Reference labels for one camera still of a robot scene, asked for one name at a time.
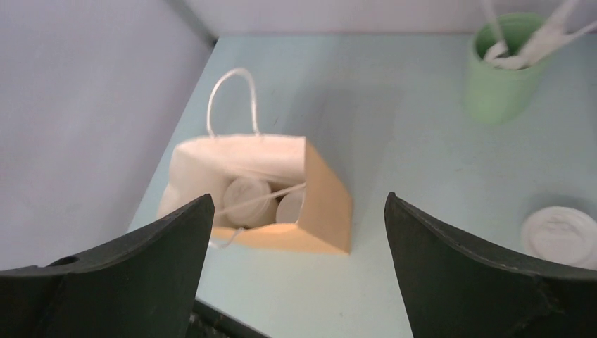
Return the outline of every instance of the brown paper bag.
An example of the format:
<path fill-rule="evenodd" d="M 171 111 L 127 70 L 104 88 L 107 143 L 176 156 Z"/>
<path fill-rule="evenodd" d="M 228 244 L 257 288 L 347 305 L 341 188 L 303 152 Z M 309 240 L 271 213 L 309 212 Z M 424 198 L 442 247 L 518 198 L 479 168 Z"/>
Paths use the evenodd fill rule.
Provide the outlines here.
<path fill-rule="evenodd" d="M 215 136 L 210 125 L 213 96 L 222 82 L 233 75 L 242 75 L 249 83 L 255 134 Z M 190 139 L 175 147 L 158 217 L 202 194 L 211 194 L 215 204 L 212 229 L 215 238 L 256 248 L 349 253 L 353 210 L 350 194 L 305 137 L 259 132 L 255 97 L 253 78 L 246 69 L 235 68 L 218 80 L 208 101 L 210 136 Z M 222 199 L 226 188 L 237 177 L 267 181 L 273 196 L 304 187 L 298 221 L 244 231 L 236 229 L 225 215 Z"/>

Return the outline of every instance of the table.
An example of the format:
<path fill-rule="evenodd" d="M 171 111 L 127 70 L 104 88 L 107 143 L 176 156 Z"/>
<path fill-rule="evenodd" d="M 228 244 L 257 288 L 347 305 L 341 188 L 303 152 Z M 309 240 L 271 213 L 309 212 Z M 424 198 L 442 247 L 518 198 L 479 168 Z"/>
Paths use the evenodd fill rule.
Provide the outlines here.
<path fill-rule="evenodd" d="M 597 37 L 561 51 L 527 111 L 497 127 L 461 108 L 469 38 L 221 38 L 130 229 L 155 219 L 173 147 L 206 134 L 217 79 L 246 67 L 261 131 L 306 135 L 351 191 L 352 253 L 210 249 L 198 298 L 273 338 L 412 337 L 384 229 L 388 192 L 517 251 L 522 221 L 541 207 L 597 218 Z M 250 133 L 248 102 L 240 77 L 225 83 L 216 133 Z"/>

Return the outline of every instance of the green cup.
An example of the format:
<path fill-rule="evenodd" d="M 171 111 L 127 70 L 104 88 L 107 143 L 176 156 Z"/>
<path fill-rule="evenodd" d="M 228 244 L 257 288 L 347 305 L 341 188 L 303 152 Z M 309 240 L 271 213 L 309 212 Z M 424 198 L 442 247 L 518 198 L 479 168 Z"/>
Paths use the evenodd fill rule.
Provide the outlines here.
<path fill-rule="evenodd" d="M 500 16 L 498 21 L 508 50 L 516 54 L 545 19 L 535 13 L 512 13 Z M 547 59 L 543 59 L 521 70 L 495 68 L 483 61 L 495 43 L 489 24 L 472 39 L 464 98 L 465 111 L 488 124 L 503 123 L 520 114 L 531 101 L 547 66 Z"/>

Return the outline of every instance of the wall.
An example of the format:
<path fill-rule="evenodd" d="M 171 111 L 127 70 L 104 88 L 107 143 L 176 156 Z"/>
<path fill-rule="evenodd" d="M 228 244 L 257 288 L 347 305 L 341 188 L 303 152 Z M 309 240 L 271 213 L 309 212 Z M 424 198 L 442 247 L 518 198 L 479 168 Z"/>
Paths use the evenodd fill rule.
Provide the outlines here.
<path fill-rule="evenodd" d="M 210 53 L 175 0 L 0 3 L 0 269 L 124 234 Z"/>
<path fill-rule="evenodd" d="M 216 35 L 240 32 L 472 32 L 484 22 L 480 0 L 188 0 Z M 500 14 L 548 15 L 561 0 L 494 0 Z M 597 19 L 581 0 L 572 27 Z"/>

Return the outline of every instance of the round container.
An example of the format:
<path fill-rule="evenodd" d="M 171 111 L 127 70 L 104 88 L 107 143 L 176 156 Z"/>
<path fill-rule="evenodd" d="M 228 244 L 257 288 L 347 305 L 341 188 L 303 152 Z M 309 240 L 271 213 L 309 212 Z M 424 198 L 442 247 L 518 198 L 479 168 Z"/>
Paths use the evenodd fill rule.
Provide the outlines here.
<path fill-rule="evenodd" d="M 272 188 L 264 180 L 240 177 L 235 179 L 224 192 L 224 208 L 257 199 L 272 193 Z M 275 222 L 278 202 L 265 199 L 234 208 L 226 213 L 228 220 L 240 227 L 260 227 Z"/>
<path fill-rule="evenodd" d="M 573 208 L 552 206 L 530 215 L 522 245 L 537 258 L 578 268 L 597 268 L 597 223 Z"/>
<path fill-rule="evenodd" d="M 276 211 L 276 223 L 296 223 L 303 208 L 303 190 L 291 192 L 280 201 Z"/>
<path fill-rule="evenodd" d="M 512 13 L 498 18 L 508 50 L 516 54 L 544 19 L 535 13 Z M 468 51 L 464 108 L 475 120 L 503 123 L 520 114 L 529 104 L 547 66 L 545 58 L 521 70 L 496 68 L 483 61 L 496 43 L 491 28 L 485 25 L 472 39 Z"/>

